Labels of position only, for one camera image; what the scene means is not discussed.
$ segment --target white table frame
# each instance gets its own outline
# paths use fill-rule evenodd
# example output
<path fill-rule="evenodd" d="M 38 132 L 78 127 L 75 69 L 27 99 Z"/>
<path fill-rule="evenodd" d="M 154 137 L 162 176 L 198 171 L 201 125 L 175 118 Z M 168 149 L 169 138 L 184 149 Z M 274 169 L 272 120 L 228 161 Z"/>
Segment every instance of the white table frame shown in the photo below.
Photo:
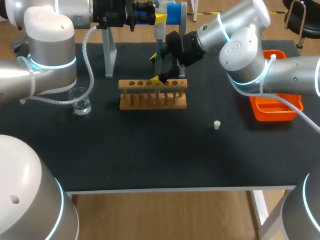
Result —
<path fill-rule="evenodd" d="M 197 16 L 198 16 L 198 4 L 199 0 L 190 0 L 191 5 L 192 5 L 192 12 L 193 12 L 193 21 L 197 21 Z"/>
<path fill-rule="evenodd" d="M 186 188 L 148 188 L 97 191 L 68 191 L 70 198 L 82 194 L 123 194 L 123 193 L 169 193 L 169 192 L 216 192 L 216 191 L 250 191 L 260 240 L 272 240 L 281 229 L 284 239 L 289 240 L 282 224 L 282 205 L 287 195 L 295 186 L 248 186 L 248 187 L 186 187 Z M 263 190 L 286 190 L 283 197 L 269 214 Z"/>

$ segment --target wooden test tube rack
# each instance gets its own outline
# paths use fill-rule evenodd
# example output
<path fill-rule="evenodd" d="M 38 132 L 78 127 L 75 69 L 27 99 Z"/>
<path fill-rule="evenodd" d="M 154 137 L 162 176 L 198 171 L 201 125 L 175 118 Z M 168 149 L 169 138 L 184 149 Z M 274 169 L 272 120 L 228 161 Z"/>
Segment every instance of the wooden test tube rack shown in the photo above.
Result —
<path fill-rule="evenodd" d="M 122 89 L 120 110 L 186 109 L 186 79 L 168 79 L 165 84 L 151 80 L 119 80 Z M 128 93 L 136 90 L 155 90 L 154 93 Z"/>

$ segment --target floor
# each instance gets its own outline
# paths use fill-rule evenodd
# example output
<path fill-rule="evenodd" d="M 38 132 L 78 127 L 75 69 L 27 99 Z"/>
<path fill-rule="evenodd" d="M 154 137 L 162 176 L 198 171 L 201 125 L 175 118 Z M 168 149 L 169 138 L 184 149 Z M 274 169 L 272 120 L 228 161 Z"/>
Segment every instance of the floor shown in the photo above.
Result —
<path fill-rule="evenodd" d="M 223 11 L 239 0 L 199 0 L 199 12 Z M 286 11 L 281 0 L 265 0 L 269 11 Z M 210 20 L 199 15 L 197 22 L 188 17 L 187 31 Z M 264 40 L 294 40 L 298 36 L 284 29 L 284 14 L 271 14 L 271 26 Z M 0 22 L 0 58 L 13 60 L 11 41 L 21 34 L 8 22 Z M 177 30 L 168 26 L 167 32 Z M 86 30 L 76 30 L 82 42 Z M 113 29 L 116 42 L 154 42 L 152 26 Z M 101 43 L 95 34 L 90 42 Z M 320 40 L 306 39 L 303 55 L 320 55 Z M 269 212 L 282 196 L 280 190 L 263 192 Z M 245 191 L 128 193 L 78 195 L 73 201 L 80 221 L 79 240 L 256 240 L 257 226 L 251 200 Z M 282 240 L 279 232 L 274 240 Z"/>

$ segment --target black table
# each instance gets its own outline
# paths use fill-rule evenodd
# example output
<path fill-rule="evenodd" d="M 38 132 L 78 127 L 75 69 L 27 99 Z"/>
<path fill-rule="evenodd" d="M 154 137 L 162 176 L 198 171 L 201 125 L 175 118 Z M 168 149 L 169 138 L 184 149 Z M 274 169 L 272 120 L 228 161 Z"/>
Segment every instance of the black table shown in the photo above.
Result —
<path fill-rule="evenodd" d="M 264 41 L 263 47 L 299 55 L 293 41 Z M 81 46 L 76 48 L 78 83 L 87 86 Z M 187 109 L 119 111 L 118 80 L 152 78 L 149 57 L 156 46 L 118 43 L 117 49 L 114 77 L 105 78 L 102 45 L 88 45 L 95 75 L 88 116 L 32 100 L 0 106 L 0 134 L 29 144 L 66 191 L 294 186 L 319 161 L 319 135 L 300 117 L 255 120 L 219 55 L 186 68 Z M 67 93 L 51 97 L 66 99 Z M 320 101 L 303 96 L 302 102 L 320 123 Z"/>

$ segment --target orange container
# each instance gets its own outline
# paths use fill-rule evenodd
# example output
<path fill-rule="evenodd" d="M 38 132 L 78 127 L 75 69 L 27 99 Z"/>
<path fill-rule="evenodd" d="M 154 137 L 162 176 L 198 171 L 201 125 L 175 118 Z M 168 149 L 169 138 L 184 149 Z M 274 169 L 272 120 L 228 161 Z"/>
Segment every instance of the orange container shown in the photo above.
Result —
<path fill-rule="evenodd" d="M 264 50 L 264 57 L 270 59 L 272 54 L 276 55 L 276 59 L 287 58 L 285 53 L 281 50 Z M 301 102 L 301 95 L 277 93 L 279 97 L 287 100 L 295 105 L 301 111 L 304 106 Z M 261 96 L 250 96 L 250 103 L 254 112 L 254 116 L 261 122 L 283 122 L 291 121 L 295 118 L 297 113 L 289 108 L 284 103 L 274 98 L 264 98 Z"/>

